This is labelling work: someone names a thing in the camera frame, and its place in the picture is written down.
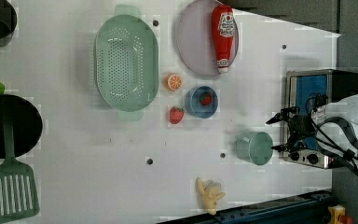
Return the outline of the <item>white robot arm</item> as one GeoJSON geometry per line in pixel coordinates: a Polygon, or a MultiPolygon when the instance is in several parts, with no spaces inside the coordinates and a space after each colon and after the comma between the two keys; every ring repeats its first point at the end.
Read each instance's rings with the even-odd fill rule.
{"type": "Polygon", "coordinates": [[[283,108],[268,123],[281,121],[286,140],[275,150],[312,165],[331,160],[358,174],[358,94],[334,103],[312,94],[304,105],[283,108]]]}

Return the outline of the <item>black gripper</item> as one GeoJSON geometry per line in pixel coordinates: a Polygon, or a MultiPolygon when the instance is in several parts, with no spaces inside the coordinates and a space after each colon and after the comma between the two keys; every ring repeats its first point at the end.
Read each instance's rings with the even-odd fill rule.
{"type": "Polygon", "coordinates": [[[289,120],[289,138],[287,144],[273,146],[273,150],[278,152],[296,152],[307,148],[304,140],[314,136],[315,129],[313,128],[310,116],[298,116],[299,111],[300,108],[298,106],[286,107],[267,121],[267,125],[270,125],[289,120]]]}

